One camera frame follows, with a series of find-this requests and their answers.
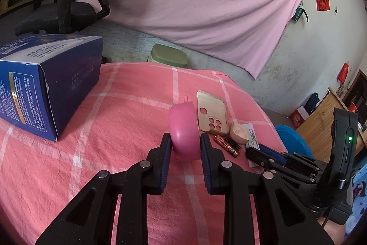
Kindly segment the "pink round plastic object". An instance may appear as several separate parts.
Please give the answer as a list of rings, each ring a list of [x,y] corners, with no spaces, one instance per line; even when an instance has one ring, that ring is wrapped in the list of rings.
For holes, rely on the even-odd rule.
[[[197,115],[188,96],[184,96],[183,102],[171,107],[168,120],[175,156],[181,161],[199,160],[200,136]]]

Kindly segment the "white paper slip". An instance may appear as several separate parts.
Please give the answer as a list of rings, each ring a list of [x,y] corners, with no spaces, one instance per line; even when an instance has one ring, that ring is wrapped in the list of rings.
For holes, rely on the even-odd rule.
[[[245,149],[247,150],[249,147],[253,147],[257,150],[260,150],[253,125],[251,123],[241,124],[241,127],[245,129],[249,135],[249,141],[245,144]]]

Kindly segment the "blue plastic basin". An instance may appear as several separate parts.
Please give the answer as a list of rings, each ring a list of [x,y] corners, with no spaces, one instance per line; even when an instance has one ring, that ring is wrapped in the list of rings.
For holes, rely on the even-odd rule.
[[[295,130],[283,124],[277,125],[275,130],[286,147],[288,153],[293,154],[296,152],[300,155],[304,155],[312,159],[314,158],[310,147]]]

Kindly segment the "black orange battery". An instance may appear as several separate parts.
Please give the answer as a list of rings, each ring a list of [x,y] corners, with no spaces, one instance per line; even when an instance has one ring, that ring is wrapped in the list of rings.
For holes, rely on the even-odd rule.
[[[239,156],[239,150],[241,147],[233,146],[231,143],[228,142],[228,138],[225,139],[220,135],[215,135],[214,141],[221,146],[226,152],[228,152],[232,157],[237,158]]]

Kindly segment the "beige small shell piece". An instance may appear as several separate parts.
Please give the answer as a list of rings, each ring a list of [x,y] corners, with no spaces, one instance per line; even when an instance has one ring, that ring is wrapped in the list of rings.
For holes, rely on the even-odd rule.
[[[249,132],[240,124],[234,123],[230,129],[230,138],[237,144],[245,145],[249,141]]]

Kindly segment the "wooden cabinet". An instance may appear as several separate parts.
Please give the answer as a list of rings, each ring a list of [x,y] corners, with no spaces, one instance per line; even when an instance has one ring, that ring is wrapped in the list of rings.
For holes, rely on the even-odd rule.
[[[300,125],[296,132],[309,146],[317,160],[328,162],[331,154],[331,125],[334,121],[334,109],[347,111],[350,107],[357,108],[362,100],[350,99],[350,92],[341,99],[330,87],[315,111]]]

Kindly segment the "pink checked tablecloth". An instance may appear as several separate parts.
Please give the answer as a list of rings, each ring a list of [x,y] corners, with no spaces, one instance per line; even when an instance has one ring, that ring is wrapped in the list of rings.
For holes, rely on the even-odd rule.
[[[263,110],[229,76],[156,63],[107,63],[57,142],[1,122],[1,223],[34,244],[100,170],[117,173],[146,158],[169,130],[172,105],[197,91],[221,98],[229,122],[251,124],[257,140],[284,151]],[[167,187],[148,198],[150,244],[221,244],[224,198],[208,195],[200,161],[172,157]]]

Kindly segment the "green plastic stool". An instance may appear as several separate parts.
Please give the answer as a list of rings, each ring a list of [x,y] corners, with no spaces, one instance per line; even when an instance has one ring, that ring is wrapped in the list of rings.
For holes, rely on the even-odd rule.
[[[187,68],[189,64],[187,55],[183,51],[161,44],[153,46],[147,60],[179,68]]]

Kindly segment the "green hanging pouch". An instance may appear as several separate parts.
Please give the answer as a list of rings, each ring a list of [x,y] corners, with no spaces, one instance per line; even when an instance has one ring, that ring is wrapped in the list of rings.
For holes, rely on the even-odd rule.
[[[303,8],[303,1],[301,1],[300,5],[295,10],[294,15],[292,16],[292,20],[297,22],[302,16],[306,18],[306,21],[309,21],[309,17],[307,15],[306,10]]]

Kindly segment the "blue cardboard box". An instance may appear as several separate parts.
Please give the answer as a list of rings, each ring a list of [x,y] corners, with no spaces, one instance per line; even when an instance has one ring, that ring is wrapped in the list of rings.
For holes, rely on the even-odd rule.
[[[1,46],[1,118],[56,141],[100,77],[103,38],[36,34]]]

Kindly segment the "black office chair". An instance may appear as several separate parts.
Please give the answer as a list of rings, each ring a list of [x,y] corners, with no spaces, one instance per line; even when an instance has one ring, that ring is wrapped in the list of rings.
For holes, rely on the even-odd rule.
[[[75,0],[56,0],[36,9],[20,21],[14,32],[17,36],[46,31],[49,34],[71,34],[82,31],[110,14],[108,0],[97,0],[101,6],[95,11],[91,4]]]

